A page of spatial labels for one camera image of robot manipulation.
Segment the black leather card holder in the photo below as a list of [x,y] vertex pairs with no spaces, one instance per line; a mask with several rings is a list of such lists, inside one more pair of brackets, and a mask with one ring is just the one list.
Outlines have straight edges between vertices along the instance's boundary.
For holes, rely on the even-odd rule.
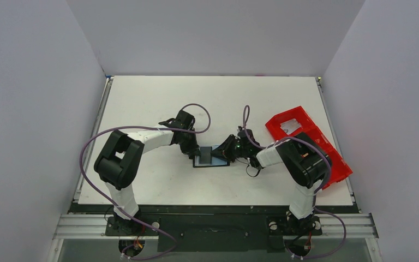
[[199,148],[200,155],[193,159],[193,168],[213,168],[229,166],[230,163],[226,160],[214,157],[211,155],[212,150],[216,149],[218,145],[202,146]]

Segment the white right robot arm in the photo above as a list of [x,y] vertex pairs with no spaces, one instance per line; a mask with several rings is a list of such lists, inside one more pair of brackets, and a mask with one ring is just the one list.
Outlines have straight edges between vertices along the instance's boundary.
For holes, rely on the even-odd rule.
[[305,132],[263,147],[250,129],[239,127],[238,134],[229,135],[211,151],[211,156],[227,162],[244,158],[257,170],[284,164],[295,182],[290,215],[286,218],[286,226],[293,233],[307,227],[307,217],[315,212],[316,195],[330,180],[332,172],[331,158]]

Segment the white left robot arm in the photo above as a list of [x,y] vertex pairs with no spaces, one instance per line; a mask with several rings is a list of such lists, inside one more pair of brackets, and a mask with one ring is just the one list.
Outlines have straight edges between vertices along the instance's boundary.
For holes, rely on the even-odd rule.
[[116,203],[114,214],[120,219],[119,227],[126,234],[134,235],[141,227],[132,182],[142,155],[159,147],[178,145],[184,155],[194,159],[200,155],[194,123],[193,115],[180,110],[175,118],[155,127],[129,134],[114,130],[108,137],[94,163],[94,171],[107,185],[111,199]]

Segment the black square card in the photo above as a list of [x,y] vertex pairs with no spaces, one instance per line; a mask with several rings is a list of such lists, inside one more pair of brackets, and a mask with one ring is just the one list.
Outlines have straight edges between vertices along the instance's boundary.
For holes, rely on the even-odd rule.
[[200,165],[211,165],[212,164],[212,147],[205,146],[200,147],[201,155],[199,157],[199,164]]

